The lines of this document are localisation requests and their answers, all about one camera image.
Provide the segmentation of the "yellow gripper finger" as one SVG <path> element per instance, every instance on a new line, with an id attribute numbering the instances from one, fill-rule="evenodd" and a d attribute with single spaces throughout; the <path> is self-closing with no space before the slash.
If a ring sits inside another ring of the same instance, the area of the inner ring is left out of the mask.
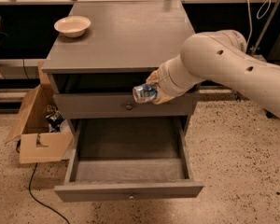
<path id="1" fill-rule="evenodd" d="M 153 71 L 149 77 L 146 80 L 147 84 L 158 86 L 159 85 L 159 80 L 158 80 L 158 72 Z"/>
<path id="2" fill-rule="evenodd" d="M 174 98 L 175 98 L 174 96 L 170 96 L 167 93 L 165 93 L 164 91 L 158 90 L 157 95 L 153 99 L 152 103 L 154 105 L 160 105 L 160 104 L 167 103 L 167 102 L 173 100 Z"/>

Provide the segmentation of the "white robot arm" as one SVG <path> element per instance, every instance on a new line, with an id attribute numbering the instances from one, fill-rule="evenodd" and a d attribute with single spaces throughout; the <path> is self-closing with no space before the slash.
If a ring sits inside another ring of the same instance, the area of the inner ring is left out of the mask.
<path id="1" fill-rule="evenodd" d="M 233 30 L 191 35 L 175 58 L 147 78 L 158 87 L 154 102 L 168 102 L 211 80 L 240 92 L 280 118 L 280 65 L 245 54 L 241 51 L 244 46 L 244 37 Z"/>

